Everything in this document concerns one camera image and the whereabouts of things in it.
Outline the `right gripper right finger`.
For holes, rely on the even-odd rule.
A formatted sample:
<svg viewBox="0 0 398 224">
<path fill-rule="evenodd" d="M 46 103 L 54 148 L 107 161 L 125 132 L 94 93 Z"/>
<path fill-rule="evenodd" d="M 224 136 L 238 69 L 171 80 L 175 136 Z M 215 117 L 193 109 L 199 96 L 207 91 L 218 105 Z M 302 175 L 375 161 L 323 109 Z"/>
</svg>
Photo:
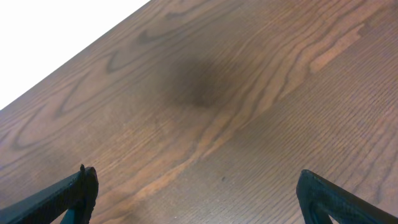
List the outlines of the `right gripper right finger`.
<svg viewBox="0 0 398 224">
<path fill-rule="evenodd" d="M 304 169 L 296 187 L 303 218 L 309 223 L 397 223 L 397 217 Z"/>
</svg>

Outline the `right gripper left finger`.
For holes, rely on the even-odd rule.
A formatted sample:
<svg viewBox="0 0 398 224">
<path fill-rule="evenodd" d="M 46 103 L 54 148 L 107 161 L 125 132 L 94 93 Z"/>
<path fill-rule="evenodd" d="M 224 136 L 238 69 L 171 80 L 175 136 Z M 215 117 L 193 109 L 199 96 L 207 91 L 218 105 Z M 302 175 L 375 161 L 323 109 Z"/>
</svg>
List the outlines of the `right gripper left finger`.
<svg viewBox="0 0 398 224">
<path fill-rule="evenodd" d="M 1 210 L 1 223 L 52 223 L 60 215 L 61 222 L 89 224 L 96 205 L 99 182 L 94 167 L 80 170 Z"/>
</svg>

